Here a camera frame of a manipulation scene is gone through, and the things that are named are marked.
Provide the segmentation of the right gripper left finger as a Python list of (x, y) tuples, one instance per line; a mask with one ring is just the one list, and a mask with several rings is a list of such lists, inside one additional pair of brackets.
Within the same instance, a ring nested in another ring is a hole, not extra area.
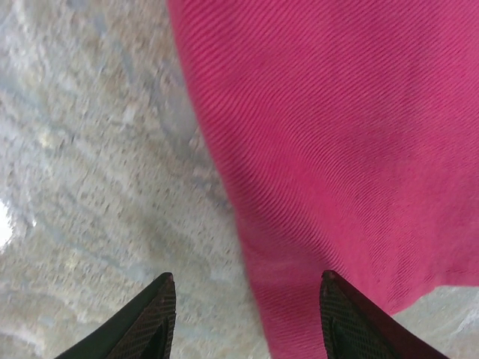
[(175, 320), (175, 283), (166, 272), (55, 359), (170, 359)]

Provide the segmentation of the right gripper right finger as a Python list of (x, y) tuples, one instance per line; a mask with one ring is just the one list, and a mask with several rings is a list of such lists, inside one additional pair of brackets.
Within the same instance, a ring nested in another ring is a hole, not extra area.
[(449, 359), (335, 271), (323, 272), (320, 316), (328, 359)]

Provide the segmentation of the magenta long pants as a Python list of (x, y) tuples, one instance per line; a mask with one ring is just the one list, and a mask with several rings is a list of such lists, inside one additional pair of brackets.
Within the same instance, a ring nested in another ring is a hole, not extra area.
[(325, 270), (387, 313), (479, 286), (479, 0), (168, 0), (272, 359)]

